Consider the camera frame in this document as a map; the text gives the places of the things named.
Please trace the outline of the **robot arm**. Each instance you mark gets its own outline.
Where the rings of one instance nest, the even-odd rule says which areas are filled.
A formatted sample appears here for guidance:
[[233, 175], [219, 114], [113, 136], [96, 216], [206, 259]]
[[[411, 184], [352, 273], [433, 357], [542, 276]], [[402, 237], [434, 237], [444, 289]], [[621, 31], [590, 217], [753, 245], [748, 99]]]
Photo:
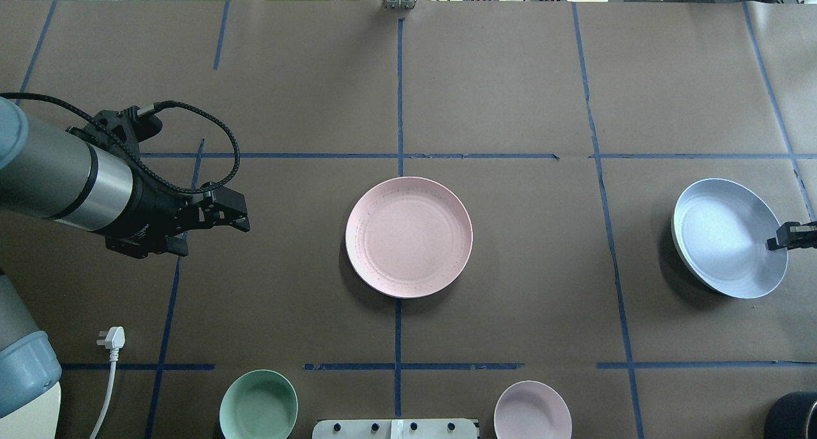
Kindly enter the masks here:
[[65, 131], [2, 101], [2, 265], [24, 302], [3, 290], [2, 305], [35, 323], [47, 353], [49, 391], [65, 362], [102, 355], [88, 334], [123, 325], [139, 338], [128, 351], [146, 358], [160, 349], [160, 302], [171, 294], [172, 270], [187, 254], [182, 235], [217, 226], [250, 229], [242, 195], [218, 181], [181, 187], [152, 169], [158, 151], [140, 143], [161, 130], [163, 101], [152, 107], [105, 111], [82, 129]]

